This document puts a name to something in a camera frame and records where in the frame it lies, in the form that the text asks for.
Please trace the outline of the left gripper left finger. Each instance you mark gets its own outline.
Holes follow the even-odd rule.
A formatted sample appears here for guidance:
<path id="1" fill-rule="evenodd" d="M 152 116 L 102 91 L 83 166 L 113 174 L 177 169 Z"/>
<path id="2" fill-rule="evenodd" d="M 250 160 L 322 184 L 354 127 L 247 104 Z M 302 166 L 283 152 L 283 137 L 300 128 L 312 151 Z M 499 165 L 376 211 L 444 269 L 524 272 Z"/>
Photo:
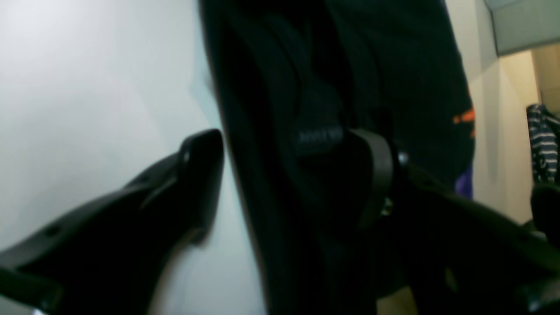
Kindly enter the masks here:
<path id="1" fill-rule="evenodd" d="M 207 129 L 124 187 L 1 252 L 1 295 L 48 315 L 146 315 L 174 249 L 217 211 L 223 137 Z"/>

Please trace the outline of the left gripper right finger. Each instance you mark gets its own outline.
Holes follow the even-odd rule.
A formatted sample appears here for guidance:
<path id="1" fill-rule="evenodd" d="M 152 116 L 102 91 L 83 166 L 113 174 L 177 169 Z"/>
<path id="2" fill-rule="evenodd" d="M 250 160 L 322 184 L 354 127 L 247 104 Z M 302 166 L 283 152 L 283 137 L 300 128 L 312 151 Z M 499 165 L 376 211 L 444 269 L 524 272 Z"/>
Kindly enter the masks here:
<path id="1" fill-rule="evenodd" d="M 385 218 L 420 315 L 557 315 L 559 250 L 442 187 L 380 134 L 352 129 L 371 172 L 362 224 Z"/>

